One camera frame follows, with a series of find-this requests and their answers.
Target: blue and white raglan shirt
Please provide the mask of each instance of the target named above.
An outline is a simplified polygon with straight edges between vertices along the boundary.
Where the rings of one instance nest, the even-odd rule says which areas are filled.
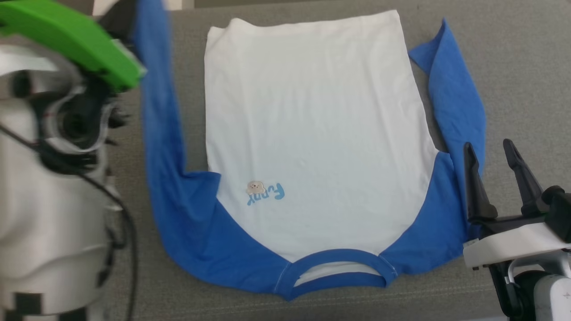
[[[484,160],[485,115],[445,21],[408,54],[396,11],[212,28],[209,171],[186,173],[166,15],[160,0],[141,0],[138,11],[148,185],[164,247],[181,267],[293,299],[385,287],[461,255],[463,145]],[[429,75],[449,153],[431,140],[409,55]]]

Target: green plastic part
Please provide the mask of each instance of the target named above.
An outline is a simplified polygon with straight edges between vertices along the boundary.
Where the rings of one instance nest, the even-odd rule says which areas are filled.
[[[98,74],[116,92],[139,83],[144,68],[89,17],[52,0],[0,0],[0,33],[22,34]]]

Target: gray tablecloth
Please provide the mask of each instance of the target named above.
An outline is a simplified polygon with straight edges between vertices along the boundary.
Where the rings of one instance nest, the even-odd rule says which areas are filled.
[[[204,146],[203,54],[210,26],[233,17],[256,25],[339,19],[397,9],[407,46],[430,40],[445,17],[481,94],[488,117],[484,181],[501,215],[521,206],[502,139],[516,143],[537,179],[571,188],[570,0],[347,0],[179,11],[171,14],[176,89],[184,124],[188,168],[207,168]],[[432,118],[427,78],[414,66],[436,146],[444,149]],[[500,315],[489,272],[461,260],[390,288],[338,288],[293,302],[205,284],[173,263],[160,244],[148,197],[139,122],[139,93],[122,97],[132,124],[112,132],[110,151],[118,188],[136,216],[140,242],[138,320],[463,320]],[[126,254],[109,289],[113,314],[124,312]]]

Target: blue sleeve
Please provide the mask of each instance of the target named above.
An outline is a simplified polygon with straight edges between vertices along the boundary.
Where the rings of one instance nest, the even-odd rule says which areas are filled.
[[[434,115],[452,158],[466,211],[464,144],[474,146],[481,176],[485,160],[484,105],[446,20],[432,41],[412,49],[409,56],[429,76]]]

